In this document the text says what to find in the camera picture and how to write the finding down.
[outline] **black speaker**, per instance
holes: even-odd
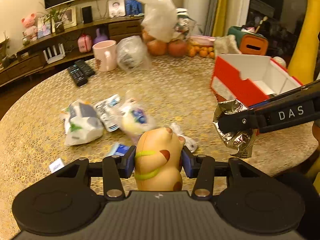
[[[82,17],[83,17],[83,23],[91,23],[92,22],[91,6],[87,6],[87,7],[82,8]]]

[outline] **paintbrush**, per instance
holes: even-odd
[[[267,17],[267,16],[265,16],[265,17],[260,21],[260,24],[259,24],[259,26],[256,28],[255,33],[258,33],[258,30],[260,29],[262,23],[265,22],[266,20],[268,20],[268,17]]]

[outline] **black remote control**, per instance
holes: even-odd
[[[78,86],[81,87],[84,84],[87,84],[88,79],[86,75],[81,71],[81,69],[77,65],[73,65],[68,67],[68,72],[73,79],[73,82]]]
[[[75,64],[82,70],[82,72],[87,77],[91,77],[95,74],[95,71],[92,68],[90,68],[89,65],[85,63],[83,59],[77,60]]]

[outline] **red and white box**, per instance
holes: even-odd
[[[268,56],[221,54],[217,57],[211,89],[218,102],[238,99],[252,106],[302,86]]]

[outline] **round table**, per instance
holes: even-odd
[[[96,69],[95,60],[87,62]],[[227,161],[235,153],[221,142],[212,125],[217,106],[210,90],[214,61],[211,58],[156,57],[148,70],[125,73],[121,69],[99,72],[78,88],[66,70],[48,78],[21,97],[0,121],[0,239],[18,231],[11,213],[14,197],[26,187],[49,175],[48,166],[58,158],[65,164],[85,156],[102,161],[115,142],[131,145],[120,130],[104,131],[101,138],[79,146],[64,145],[61,109],[77,99],[92,104],[114,94],[121,97],[132,90],[159,126],[177,122],[185,135],[195,139],[195,154],[207,154]],[[258,136],[249,164],[274,175],[301,163],[317,147],[311,123]],[[195,179],[183,173],[183,190],[191,190]],[[134,178],[123,180],[126,192],[136,189]],[[214,192],[226,187],[225,178],[216,178]],[[92,179],[92,189],[101,194],[102,180]]]

